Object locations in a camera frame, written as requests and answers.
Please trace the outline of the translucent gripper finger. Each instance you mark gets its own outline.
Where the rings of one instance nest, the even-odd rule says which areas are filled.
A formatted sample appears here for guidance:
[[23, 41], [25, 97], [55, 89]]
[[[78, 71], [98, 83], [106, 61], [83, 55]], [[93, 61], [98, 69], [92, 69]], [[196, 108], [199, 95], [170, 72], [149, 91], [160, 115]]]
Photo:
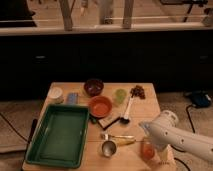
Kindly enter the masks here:
[[168, 164], [169, 160], [168, 160], [168, 148], [165, 148], [163, 150], [158, 150], [157, 151], [158, 156], [160, 158], [160, 163], [161, 164]]

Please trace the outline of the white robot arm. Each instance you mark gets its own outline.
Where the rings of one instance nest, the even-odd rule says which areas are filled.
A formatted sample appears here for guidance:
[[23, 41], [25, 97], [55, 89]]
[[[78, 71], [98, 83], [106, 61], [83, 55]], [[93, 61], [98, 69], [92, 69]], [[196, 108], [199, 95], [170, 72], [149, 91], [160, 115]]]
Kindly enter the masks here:
[[173, 145], [213, 163], [213, 138], [179, 129], [176, 127], [178, 122], [174, 112], [164, 110], [147, 123], [146, 129], [155, 148], [163, 151], [168, 145]]

